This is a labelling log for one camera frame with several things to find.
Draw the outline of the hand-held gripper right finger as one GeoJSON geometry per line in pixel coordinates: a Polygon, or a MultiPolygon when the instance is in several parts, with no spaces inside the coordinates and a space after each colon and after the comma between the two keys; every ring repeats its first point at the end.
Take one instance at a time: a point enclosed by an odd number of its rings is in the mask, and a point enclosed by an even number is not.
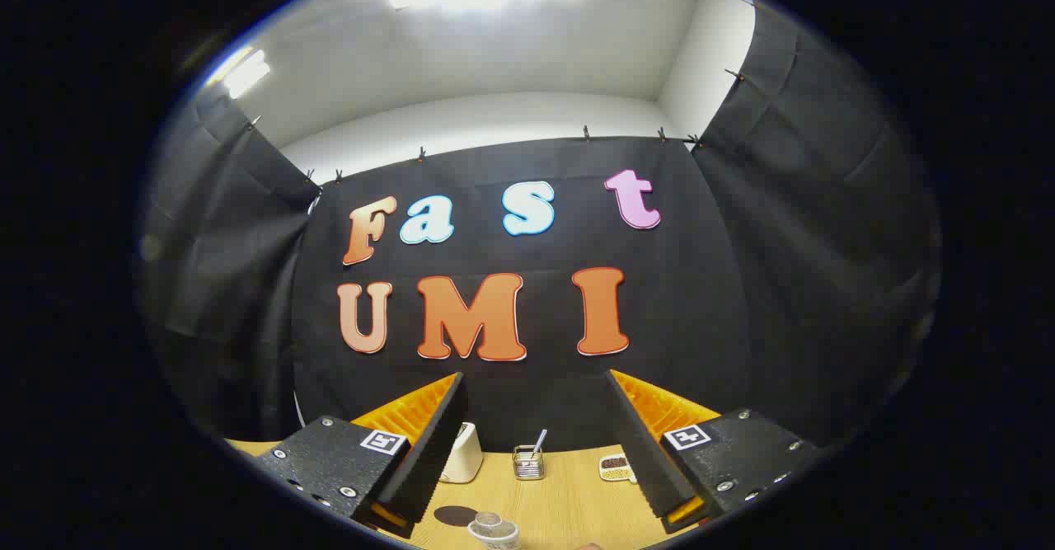
{"type": "Polygon", "coordinates": [[[622,371],[607,371],[614,433],[667,534],[761,500],[823,450],[750,407],[720,414],[622,371]]]}

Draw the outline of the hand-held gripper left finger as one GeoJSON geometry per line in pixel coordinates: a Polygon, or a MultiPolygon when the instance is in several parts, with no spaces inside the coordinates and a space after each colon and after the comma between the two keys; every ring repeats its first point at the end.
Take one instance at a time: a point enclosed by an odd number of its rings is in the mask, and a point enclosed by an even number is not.
{"type": "Polygon", "coordinates": [[[279,489],[359,526],[409,538],[458,438],[460,371],[361,417],[323,416],[254,457],[279,489]]]}

